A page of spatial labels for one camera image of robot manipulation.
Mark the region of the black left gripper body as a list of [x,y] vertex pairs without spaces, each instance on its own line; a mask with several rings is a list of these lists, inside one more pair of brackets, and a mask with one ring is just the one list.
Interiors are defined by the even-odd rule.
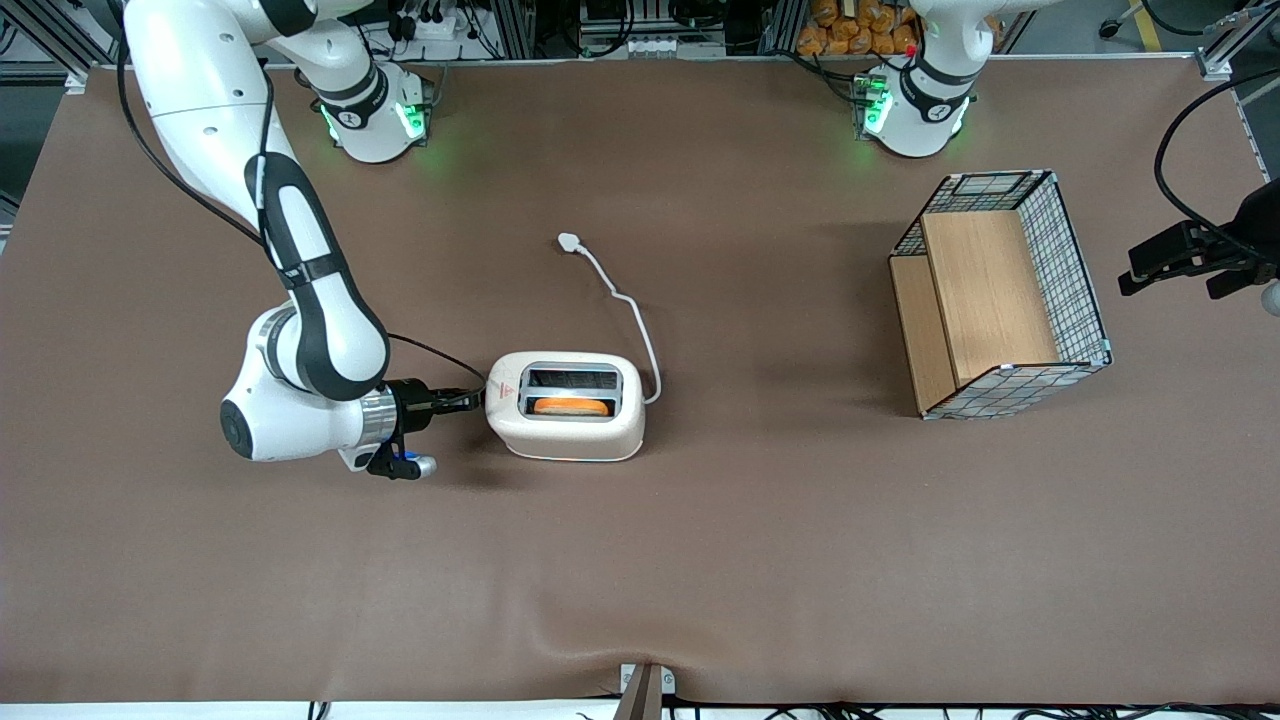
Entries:
[[1272,264],[1279,264],[1279,184],[1271,179],[1238,208],[1238,240]]

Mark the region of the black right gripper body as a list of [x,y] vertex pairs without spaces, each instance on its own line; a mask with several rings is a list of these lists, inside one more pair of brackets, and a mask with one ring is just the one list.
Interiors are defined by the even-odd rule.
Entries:
[[390,380],[396,401],[396,434],[412,434],[430,425],[436,396],[424,380],[415,378]]

